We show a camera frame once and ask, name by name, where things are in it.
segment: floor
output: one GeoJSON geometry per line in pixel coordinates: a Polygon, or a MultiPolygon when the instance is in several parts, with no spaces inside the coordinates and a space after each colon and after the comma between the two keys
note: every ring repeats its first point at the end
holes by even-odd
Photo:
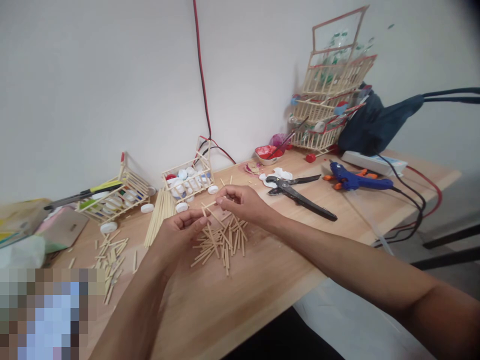
{"type": "MultiPolygon", "coordinates": [[[[392,244],[395,255],[414,262],[452,250],[446,246],[427,250],[415,235],[392,244]]],[[[480,300],[480,265],[465,263],[428,271],[436,278],[480,300]]],[[[434,359],[403,326],[392,317],[337,285],[324,281],[293,306],[306,324],[346,360],[350,359],[434,359]]]]}

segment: wooden stick cart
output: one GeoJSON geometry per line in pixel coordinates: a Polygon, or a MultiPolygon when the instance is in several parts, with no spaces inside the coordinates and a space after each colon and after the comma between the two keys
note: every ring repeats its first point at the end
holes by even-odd
{"type": "Polygon", "coordinates": [[[313,150],[307,159],[328,153],[339,139],[348,119],[364,104],[354,105],[356,88],[362,83],[365,75],[373,66],[377,55],[354,58],[357,40],[362,21],[369,7],[364,6],[342,16],[318,24],[312,28],[313,50],[310,54],[302,93],[295,97],[293,126],[301,123],[306,117],[308,121],[295,131],[291,144],[293,146],[313,150]],[[351,16],[359,16],[353,42],[340,47],[329,47],[317,50],[315,33],[318,29],[351,16]],[[344,60],[332,63],[332,55],[345,51],[349,54],[344,60]],[[337,106],[346,104],[346,110],[335,114],[337,106]]]}
{"type": "Polygon", "coordinates": [[[113,181],[120,181],[123,185],[100,198],[91,196],[80,200],[76,211],[103,225],[148,200],[150,185],[127,166],[125,152],[121,154],[118,176],[108,182],[113,181]]]}
{"type": "Polygon", "coordinates": [[[164,171],[161,176],[165,182],[165,188],[175,198],[176,204],[188,200],[189,198],[201,193],[215,184],[214,173],[210,164],[210,148],[212,141],[199,136],[195,149],[200,149],[201,144],[205,142],[208,151],[205,155],[196,150],[196,155],[192,160],[184,162],[174,168],[164,171]],[[177,179],[180,170],[192,168],[193,176],[189,176],[185,180],[177,179]]]}

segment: yellow handle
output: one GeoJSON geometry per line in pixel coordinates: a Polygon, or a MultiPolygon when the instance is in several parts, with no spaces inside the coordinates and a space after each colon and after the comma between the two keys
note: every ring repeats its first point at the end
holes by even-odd
{"type": "Polygon", "coordinates": [[[123,183],[122,183],[121,181],[118,181],[118,180],[116,180],[116,181],[109,181],[109,182],[103,183],[102,185],[99,185],[99,186],[95,186],[95,187],[90,188],[90,191],[91,191],[92,193],[95,193],[95,192],[97,192],[97,191],[99,191],[99,190],[102,190],[102,189],[105,189],[105,188],[109,188],[109,187],[115,186],[115,185],[121,185],[121,184],[123,184],[123,183]]]}

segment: hand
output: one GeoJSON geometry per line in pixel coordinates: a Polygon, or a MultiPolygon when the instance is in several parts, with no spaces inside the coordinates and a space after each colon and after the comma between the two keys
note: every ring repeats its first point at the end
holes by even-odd
{"type": "Polygon", "coordinates": [[[224,186],[218,192],[215,200],[222,209],[256,225],[261,225],[277,214],[250,186],[224,186]]]}
{"type": "Polygon", "coordinates": [[[174,260],[207,225],[202,210],[187,210],[163,220],[153,246],[162,257],[174,260]]]}

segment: red bottle cap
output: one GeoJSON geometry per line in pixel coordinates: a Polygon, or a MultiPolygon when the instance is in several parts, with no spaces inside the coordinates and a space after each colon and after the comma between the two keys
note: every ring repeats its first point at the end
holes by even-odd
{"type": "Polygon", "coordinates": [[[311,153],[311,154],[308,154],[305,158],[305,160],[308,162],[308,163],[313,163],[315,160],[317,159],[317,157],[315,156],[314,153],[311,153]]]}

